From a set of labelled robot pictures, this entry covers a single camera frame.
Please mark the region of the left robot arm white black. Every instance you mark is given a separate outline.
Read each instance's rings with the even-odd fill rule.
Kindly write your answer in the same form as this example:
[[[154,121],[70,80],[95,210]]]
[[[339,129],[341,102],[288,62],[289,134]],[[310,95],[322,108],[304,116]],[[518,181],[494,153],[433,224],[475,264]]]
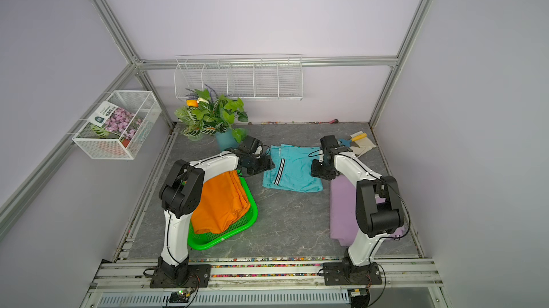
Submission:
[[[236,149],[227,149],[206,159],[194,162],[176,161],[159,193],[165,218],[159,272],[170,279],[187,277],[187,238],[191,217],[199,206],[204,183],[233,170],[239,170],[245,176],[254,176],[274,167],[266,146],[252,136],[246,136]]]

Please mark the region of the green plastic basket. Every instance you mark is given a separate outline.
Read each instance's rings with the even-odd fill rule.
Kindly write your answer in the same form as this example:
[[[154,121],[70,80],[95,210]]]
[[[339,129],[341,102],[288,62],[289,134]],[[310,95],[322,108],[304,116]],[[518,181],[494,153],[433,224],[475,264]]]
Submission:
[[[194,211],[188,245],[210,249],[249,229],[258,218],[258,208],[245,179],[237,171],[225,172],[204,183]]]

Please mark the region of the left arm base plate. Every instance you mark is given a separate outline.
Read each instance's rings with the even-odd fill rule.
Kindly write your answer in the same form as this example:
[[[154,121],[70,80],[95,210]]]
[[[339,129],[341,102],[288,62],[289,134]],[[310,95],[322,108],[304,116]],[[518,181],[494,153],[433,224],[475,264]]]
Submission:
[[[210,281],[211,270],[212,266],[208,264],[181,264],[177,267],[162,264],[155,269],[150,281],[150,288],[206,288]]]

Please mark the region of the orange pants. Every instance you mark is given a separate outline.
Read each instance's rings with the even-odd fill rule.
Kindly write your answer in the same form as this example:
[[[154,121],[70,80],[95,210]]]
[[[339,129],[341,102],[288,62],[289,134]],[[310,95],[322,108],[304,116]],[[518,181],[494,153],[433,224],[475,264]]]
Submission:
[[[200,204],[192,215],[194,233],[217,235],[226,232],[250,207],[237,171],[213,177],[204,183]]]

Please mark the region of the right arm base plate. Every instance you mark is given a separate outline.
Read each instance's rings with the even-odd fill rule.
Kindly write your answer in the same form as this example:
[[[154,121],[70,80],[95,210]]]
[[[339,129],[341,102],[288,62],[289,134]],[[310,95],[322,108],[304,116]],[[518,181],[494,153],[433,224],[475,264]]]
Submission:
[[[375,262],[360,267],[344,262],[328,262],[324,263],[320,274],[326,286],[359,285],[369,287],[383,283],[383,276]]]

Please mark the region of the purple pants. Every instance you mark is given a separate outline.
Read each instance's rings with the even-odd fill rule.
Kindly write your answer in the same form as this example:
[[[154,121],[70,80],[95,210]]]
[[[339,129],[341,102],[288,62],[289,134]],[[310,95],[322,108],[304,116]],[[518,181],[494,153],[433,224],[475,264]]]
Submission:
[[[385,178],[350,181],[345,176],[330,184],[330,237],[350,246],[357,238],[392,235],[404,225],[401,201]]]

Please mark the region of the teal pants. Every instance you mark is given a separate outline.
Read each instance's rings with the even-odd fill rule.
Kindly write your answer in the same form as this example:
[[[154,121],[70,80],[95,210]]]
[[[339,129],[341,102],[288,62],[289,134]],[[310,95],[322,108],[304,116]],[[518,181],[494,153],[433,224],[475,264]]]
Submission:
[[[288,144],[272,146],[270,156],[275,168],[263,173],[262,186],[299,193],[315,193],[323,190],[320,178],[311,176],[313,156],[318,147],[299,147]]]

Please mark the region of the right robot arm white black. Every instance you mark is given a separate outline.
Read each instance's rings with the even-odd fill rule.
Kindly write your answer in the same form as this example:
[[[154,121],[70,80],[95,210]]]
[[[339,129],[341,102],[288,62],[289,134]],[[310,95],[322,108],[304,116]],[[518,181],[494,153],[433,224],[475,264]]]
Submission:
[[[373,263],[386,239],[395,239],[405,224],[407,210],[392,176],[382,176],[363,164],[335,136],[320,139],[320,156],[313,159],[311,176],[331,181],[343,175],[355,188],[355,220],[358,232],[348,247],[346,260],[352,267]]]

